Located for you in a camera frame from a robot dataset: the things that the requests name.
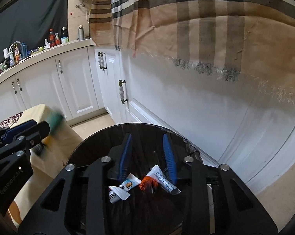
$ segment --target red bottle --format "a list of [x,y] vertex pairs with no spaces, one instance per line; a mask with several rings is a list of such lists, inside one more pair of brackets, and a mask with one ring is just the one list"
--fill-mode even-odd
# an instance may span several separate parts
[[60,39],[59,39],[59,35],[58,35],[58,33],[55,33],[55,35],[56,35],[55,44],[56,44],[56,46],[57,46],[57,45],[60,44]]
[[49,41],[50,41],[51,47],[55,47],[55,35],[53,33],[53,29],[50,30]]

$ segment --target beige plaid fabric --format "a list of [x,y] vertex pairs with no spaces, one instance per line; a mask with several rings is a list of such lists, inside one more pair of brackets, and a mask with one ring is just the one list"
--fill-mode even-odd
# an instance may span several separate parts
[[91,36],[295,94],[294,0],[93,0]]

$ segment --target soap bottle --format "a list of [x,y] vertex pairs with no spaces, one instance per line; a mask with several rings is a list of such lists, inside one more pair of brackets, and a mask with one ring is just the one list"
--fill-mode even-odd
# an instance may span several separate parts
[[51,45],[47,42],[47,39],[45,39],[45,47],[44,47],[44,49],[47,50],[48,48],[51,48]]
[[20,51],[17,45],[15,45],[15,63],[18,63],[20,61]]
[[14,59],[13,52],[11,51],[8,55],[10,56],[9,57],[9,65],[10,65],[10,67],[13,67],[15,65],[15,59]]

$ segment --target trash can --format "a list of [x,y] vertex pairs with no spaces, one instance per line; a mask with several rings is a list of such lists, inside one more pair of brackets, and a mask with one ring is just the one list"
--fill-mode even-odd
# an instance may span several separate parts
[[[132,135],[132,159],[129,173],[140,180],[155,166],[163,171],[166,161],[163,150],[164,133],[170,133],[172,143],[190,155],[197,149],[182,136],[161,126],[128,123],[111,126],[91,135],[80,143],[68,160],[77,167],[90,165],[108,154],[114,146],[121,145],[126,133]],[[148,194],[137,186],[129,191],[125,201],[107,203],[108,223],[112,235],[169,235],[179,234],[183,222],[186,190],[171,195],[158,187],[155,194]],[[81,226],[85,228],[86,197],[82,195]]]

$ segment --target black curtain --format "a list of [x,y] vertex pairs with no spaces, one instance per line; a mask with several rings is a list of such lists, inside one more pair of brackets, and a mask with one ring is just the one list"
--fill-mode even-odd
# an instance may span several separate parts
[[0,12],[0,63],[3,50],[14,41],[25,42],[28,50],[44,46],[49,29],[60,33],[67,26],[68,0],[15,0]]

